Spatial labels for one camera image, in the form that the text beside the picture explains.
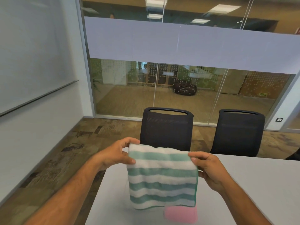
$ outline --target pink cloth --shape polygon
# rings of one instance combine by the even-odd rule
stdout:
[[[196,223],[198,221],[197,207],[165,207],[164,216],[167,220],[179,223]]]

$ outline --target white stripe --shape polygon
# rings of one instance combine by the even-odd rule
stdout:
[[[172,190],[172,191],[161,191],[158,189],[147,189],[143,188],[137,191],[129,189],[129,193],[133,197],[141,197],[146,194],[148,195],[157,195],[160,197],[174,197],[180,194],[189,194],[189,195],[195,195],[195,189],[189,189],[189,188],[183,188],[178,190]]]
[[[157,152],[162,154],[188,154],[189,151],[180,151],[168,147],[152,147],[149,145],[135,145],[130,144],[128,151],[140,151],[140,152]]]
[[[145,181],[149,183],[159,182],[161,184],[181,185],[186,183],[196,184],[197,177],[175,178],[175,177],[163,176],[163,175],[150,175],[150,176],[137,175],[137,176],[128,176],[128,181],[133,184]]]
[[[166,161],[166,160],[136,160],[136,164],[127,165],[129,168],[171,168],[179,170],[196,170],[192,161]]]
[[[185,206],[194,207],[195,202],[192,200],[179,199],[174,202],[162,202],[162,201],[150,200],[150,201],[144,202],[143,204],[132,203],[132,206],[135,209],[145,209],[145,208],[149,208],[149,207],[153,207],[153,206],[176,206],[176,205],[185,205]]]

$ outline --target white cabinet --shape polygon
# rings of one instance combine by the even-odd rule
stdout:
[[[101,59],[104,84],[127,85],[130,61]]]

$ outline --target forearm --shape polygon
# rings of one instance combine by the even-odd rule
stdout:
[[[220,194],[237,225],[272,225],[233,179],[223,186],[224,191]]]
[[[100,167],[90,158],[25,225],[73,225]]]

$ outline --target person's left hand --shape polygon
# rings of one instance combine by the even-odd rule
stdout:
[[[130,158],[128,153],[122,150],[123,148],[128,147],[130,143],[139,144],[140,141],[132,137],[126,137],[114,142],[111,146],[95,154],[94,158],[101,162],[99,170],[106,170],[117,163],[135,164],[135,160]]]

